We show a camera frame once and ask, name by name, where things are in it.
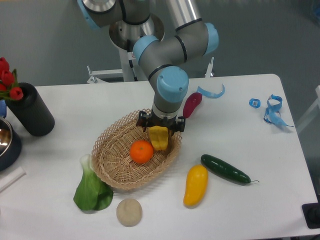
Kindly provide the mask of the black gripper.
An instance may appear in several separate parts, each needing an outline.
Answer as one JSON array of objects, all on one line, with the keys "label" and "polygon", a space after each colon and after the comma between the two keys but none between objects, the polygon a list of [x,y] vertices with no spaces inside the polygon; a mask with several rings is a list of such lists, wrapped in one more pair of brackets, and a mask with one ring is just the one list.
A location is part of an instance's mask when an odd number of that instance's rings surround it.
[{"label": "black gripper", "polygon": [[141,127],[142,131],[145,132],[146,128],[155,126],[166,127],[169,129],[169,144],[176,141],[182,136],[185,131],[186,118],[184,116],[173,117],[173,118],[160,118],[154,112],[151,114],[140,110],[138,113],[136,126]]}]

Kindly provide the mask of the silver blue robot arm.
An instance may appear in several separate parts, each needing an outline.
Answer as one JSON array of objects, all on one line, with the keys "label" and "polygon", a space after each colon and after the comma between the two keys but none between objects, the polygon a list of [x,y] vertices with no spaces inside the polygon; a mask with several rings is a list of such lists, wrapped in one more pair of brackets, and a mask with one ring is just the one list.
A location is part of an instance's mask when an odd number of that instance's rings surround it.
[{"label": "silver blue robot arm", "polygon": [[166,127],[183,132],[186,119],[178,116],[189,77],[180,65],[212,53],[219,45],[215,26],[205,23],[194,0],[166,1],[175,36],[164,39],[162,22],[150,11],[148,0],[79,0],[83,17],[93,28],[109,26],[112,43],[127,54],[154,91],[150,113],[140,111],[137,126]]}]

